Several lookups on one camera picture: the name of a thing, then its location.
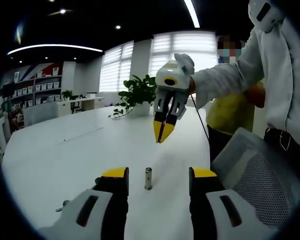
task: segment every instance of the plant pot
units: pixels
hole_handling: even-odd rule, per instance
[[[137,104],[134,109],[127,115],[130,117],[143,117],[148,116],[150,112],[150,104],[144,101],[142,104]]]

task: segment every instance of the window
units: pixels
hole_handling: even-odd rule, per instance
[[[129,80],[134,42],[117,46],[103,56],[99,92],[119,92],[126,89],[124,80]]]
[[[212,68],[218,63],[216,36],[207,31],[170,32],[154,36],[149,63],[149,74],[155,76],[157,71],[174,54],[187,54],[194,62],[195,71]]]

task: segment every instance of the shelf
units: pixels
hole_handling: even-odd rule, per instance
[[[34,93],[31,92],[31,93],[23,94],[23,95],[20,95],[20,96],[15,96],[15,97],[10,98],[10,100],[18,99],[18,98],[21,98],[21,97],[24,97],[24,96],[28,96],[28,95],[32,95],[32,94],[34,94]]]
[[[22,84],[22,83],[27,83],[27,82],[31,82],[35,80],[34,78],[30,78],[30,79],[26,79],[26,80],[23,80],[23,81],[18,81],[18,82],[15,82],[14,84]]]
[[[40,79],[51,79],[51,78],[60,78],[62,75],[56,75],[56,76],[41,76],[41,77],[36,77],[35,80],[40,80]]]
[[[58,88],[51,88],[51,89],[46,89],[46,90],[40,90],[40,91],[35,91],[35,94],[39,94],[39,93],[44,93],[44,92],[48,92],[48,91],[53,91],[53,90],[61,90],[61,87]]]

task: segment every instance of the potted plant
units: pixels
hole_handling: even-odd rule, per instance
[[[114,119],[121,118],[134,111],[135,116],[146,116],[150,111],[150,104],[156,98],[156,81],[155,77],[148,74],[144,79],[132,75],[134,79],[123,81],[127,91],[120,91],[118,95],[122,102],[117,103],[112,115]]]
[[[71,90],[65,90],[62,92],[62,96],[65,101],[69,101],[70,98],[72,97],[72,95],[73,95],[73,92]]]

